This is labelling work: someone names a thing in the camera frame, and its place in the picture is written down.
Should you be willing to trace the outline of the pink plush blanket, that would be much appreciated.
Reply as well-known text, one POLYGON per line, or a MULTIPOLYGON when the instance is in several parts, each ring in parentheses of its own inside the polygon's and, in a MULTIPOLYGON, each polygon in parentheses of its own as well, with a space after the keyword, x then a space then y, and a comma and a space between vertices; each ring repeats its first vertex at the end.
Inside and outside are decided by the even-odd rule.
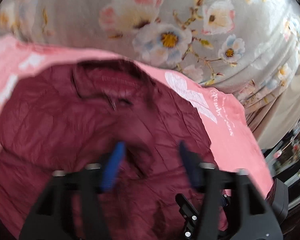
MULTIPOLYGON (((100 50, 40 46, 0 38, 0 113, 19 80, 36 76, 60 64, 85 61, 125 60, 100 50)), ((246 168, 263 195, 271 188, 272 179, 263 154, 245 122, 244 109, 236 98, 215 88, 202 88, 190 79, 168 70, 130 61, 180 97, 197 111, 210 138, 214 164, 223 170, 246 168)))

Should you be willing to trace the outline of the grey floral bed sheet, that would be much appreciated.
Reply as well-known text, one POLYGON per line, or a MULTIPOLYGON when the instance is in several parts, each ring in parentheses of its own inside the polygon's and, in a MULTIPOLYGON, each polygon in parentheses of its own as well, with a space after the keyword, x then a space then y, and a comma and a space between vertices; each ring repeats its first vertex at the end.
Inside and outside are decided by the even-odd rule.
POLYGON ((97 48, 261 107, 300 63, 296 0, 2 0, 0 35, 97 48))

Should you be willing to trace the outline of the beige curtain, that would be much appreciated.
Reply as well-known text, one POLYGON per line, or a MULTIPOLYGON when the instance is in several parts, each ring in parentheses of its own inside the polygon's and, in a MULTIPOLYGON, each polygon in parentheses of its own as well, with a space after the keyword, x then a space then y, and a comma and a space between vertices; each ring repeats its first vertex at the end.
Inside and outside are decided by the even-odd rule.
POLYGON ((288 88, 247 120, 260 149, 274 147, 300 118, 300 64, 288 88))

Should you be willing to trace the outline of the maroon puffer jacket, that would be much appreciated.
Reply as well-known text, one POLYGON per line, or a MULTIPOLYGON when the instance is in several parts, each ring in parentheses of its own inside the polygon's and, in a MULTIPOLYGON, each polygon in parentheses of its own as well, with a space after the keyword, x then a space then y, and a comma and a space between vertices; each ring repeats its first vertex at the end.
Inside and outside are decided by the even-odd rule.
POLYGON ((18 237, 56 170, 76 172, 126 144, 115 187, 100 196, 113 239, 177 239, 175 195, 195 207, 179 142, 213 163, 198 111, 130 61, 60 64, 21 79, 0 113, 0 218, 18 237))

